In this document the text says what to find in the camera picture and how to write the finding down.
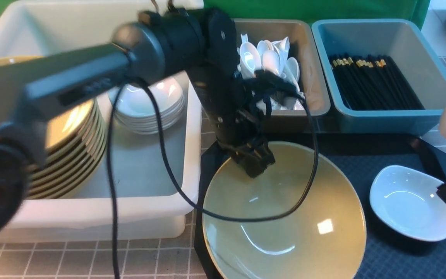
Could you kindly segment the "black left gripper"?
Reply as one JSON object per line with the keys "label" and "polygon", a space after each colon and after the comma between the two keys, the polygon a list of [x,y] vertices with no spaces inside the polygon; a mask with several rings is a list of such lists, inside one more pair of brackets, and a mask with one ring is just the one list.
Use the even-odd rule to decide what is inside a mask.
{"label": "black left gripper", "polygon": [[263,113],[257,104],[285,90],[284,80],[264,70],[244,79],[218,69],[194,69],[192,83],[219,146],[249,177],[260,176],[275,163],[262,128],[270,113]]}

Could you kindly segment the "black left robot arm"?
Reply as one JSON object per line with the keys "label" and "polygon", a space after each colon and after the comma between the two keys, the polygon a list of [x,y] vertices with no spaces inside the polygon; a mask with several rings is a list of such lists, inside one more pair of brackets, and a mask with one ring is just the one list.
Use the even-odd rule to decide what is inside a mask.
{"label": "black left robot arm", "polygon": [[186,71],[223,150],[252,178],[275,163],[257,102],[275,82],[237,75],[237,30],[218,8],[141,11],[109,43],[0,66],[0,230],[29,189],[29,165],[43,165],[48,122],[114,87],[141,88]]}

